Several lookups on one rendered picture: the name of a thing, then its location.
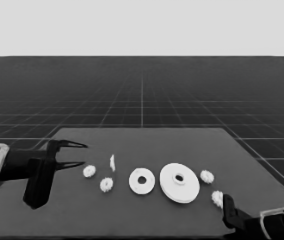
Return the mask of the small white toothed gear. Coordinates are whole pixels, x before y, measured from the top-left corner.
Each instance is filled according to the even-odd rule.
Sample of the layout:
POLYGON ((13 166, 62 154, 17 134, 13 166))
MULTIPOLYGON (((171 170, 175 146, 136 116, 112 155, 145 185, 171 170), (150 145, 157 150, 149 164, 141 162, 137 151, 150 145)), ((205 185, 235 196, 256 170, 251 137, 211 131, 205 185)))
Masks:
POLYGON ((202 170, 200 173, 200 178, 206 184, 212 184, 214 182, 214 175, 208 170, 202 170))
POLYGON ((113 188, 113 179, 110 177, 103 178, 100 182, 100 189, 102 192, 109 192, 113 188))
POLYGON ((85 178, 90 178, 96 173, 96 167, 93 165, 88 165, 83 169, 83 176, 85 178))

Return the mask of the white round carrier with pins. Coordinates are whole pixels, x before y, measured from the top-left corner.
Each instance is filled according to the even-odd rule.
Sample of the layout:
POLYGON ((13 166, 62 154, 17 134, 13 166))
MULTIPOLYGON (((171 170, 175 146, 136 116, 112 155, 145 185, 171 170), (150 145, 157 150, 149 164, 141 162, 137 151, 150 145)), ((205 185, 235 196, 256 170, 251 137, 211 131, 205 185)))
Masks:
POLYGON ((149 194, 155 186, 155 176, 147 168, 136 168, 129 176, 129 186, 138 195, 149 194))

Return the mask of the large thick white disc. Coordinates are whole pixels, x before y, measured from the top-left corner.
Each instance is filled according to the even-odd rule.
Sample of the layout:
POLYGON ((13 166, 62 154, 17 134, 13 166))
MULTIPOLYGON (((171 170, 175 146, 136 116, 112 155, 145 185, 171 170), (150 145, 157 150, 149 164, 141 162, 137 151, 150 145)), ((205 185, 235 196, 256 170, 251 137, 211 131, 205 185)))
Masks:
POLYGON ((180 163, 165 165, 160 171, 159 182, 164 194, 170 200, 180 204, 191 203, 200 192, 196 174, 180 163))

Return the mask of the larger white toothed gear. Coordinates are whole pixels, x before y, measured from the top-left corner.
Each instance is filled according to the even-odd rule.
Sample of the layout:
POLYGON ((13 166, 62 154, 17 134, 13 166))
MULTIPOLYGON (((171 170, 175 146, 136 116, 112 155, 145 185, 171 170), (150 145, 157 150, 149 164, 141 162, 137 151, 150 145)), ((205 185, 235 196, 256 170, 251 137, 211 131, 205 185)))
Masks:
POLYGON ((217 207, 223 208, 223 193, 221 191, 213 191, 211 199, 217 207))

